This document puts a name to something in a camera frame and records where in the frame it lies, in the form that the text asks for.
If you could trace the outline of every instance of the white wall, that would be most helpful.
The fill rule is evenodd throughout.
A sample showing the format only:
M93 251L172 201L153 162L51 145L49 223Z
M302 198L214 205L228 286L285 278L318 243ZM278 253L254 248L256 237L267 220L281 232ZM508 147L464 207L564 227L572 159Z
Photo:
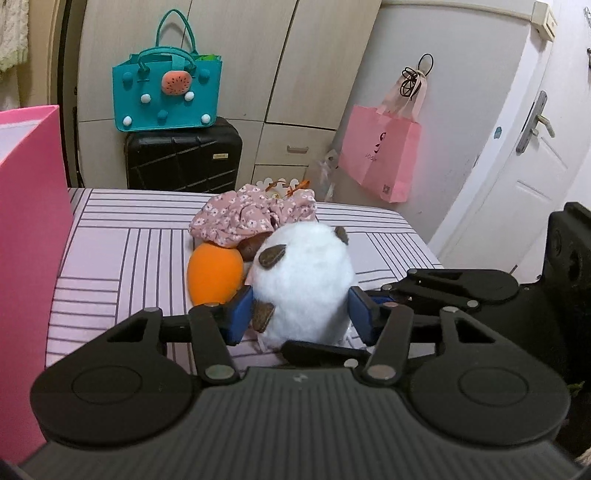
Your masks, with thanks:
M383 6L335 146L354 104L378 105L405 66L431 53L413 189L407 203L388 205L341 178L336 200L396 209L428 242L497 127L530 30L525 21L470 10Z
M567 202L579 202L581 205L591 209L591 151L587 154L569 192L560 204L560 209ZM544 228L528 254L520 262L517 270L515 270L514 277L520 283L534 282L537 276L542 273L546 233L546 228Z

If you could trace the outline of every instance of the white plush toy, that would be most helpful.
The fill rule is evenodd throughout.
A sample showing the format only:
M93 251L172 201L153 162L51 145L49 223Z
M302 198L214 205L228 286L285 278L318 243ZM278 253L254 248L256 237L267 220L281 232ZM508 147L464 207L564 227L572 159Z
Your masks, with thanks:
M249 274L259 342L287 340L336 345L349 327L346 301L355 284L343 227L317 222L285 225L261 246Z

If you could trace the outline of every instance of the brown felt ear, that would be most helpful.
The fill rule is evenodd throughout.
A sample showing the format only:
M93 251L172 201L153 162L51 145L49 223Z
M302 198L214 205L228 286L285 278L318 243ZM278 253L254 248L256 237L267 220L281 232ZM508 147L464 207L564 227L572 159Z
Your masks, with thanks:
M285 255L286 245L274 245L265 248L259 255L259 263L262 268L269 270L273 268Z
M255 300L252 302L252 328L254 331L263 333L269 325L271 317L275 312L275 306L272 303Z
M345 227L338 226L337 228L335 228L335 235L339 237L339 240L343 242L345 245L349 245L349 237L347 236Z

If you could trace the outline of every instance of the door handle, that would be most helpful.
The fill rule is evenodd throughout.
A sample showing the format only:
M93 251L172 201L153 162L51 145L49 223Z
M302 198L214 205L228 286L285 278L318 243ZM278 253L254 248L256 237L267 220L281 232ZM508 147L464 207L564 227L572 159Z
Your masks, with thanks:
M521 138L517 142L518 155L521 155L525 151L527 146L530 144L531 137L537 137L540 134L539 130L537 129L539 123L545 125L550 137L554 138L556 136L554 128L552 128L552 124L546 117L542 115L547 101L548 95L542 90L538 95L534 106L531 108L527 122L525 123L525 127L523 129L523 133L521 134Z
M290 145L287 145L287 152L288 153L299 153L301 155L305 155L308 153L309 149L310 149L310 147L292 147Z
M548 120L543 115L538 115L536 118L538 119L538 122L545 125L546 130L548 130L548 134L550 135L550 137L555 138L556 133L554 132L554 128L552 128L552 124L550 123L550 120Z

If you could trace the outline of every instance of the drawer handle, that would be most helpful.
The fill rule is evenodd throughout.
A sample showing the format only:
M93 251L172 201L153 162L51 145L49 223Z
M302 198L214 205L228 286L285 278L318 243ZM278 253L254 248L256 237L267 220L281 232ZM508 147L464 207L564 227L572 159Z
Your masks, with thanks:
M287 152L288 153L299 153L299 154L307 154L310 147L290 147L287 145Z

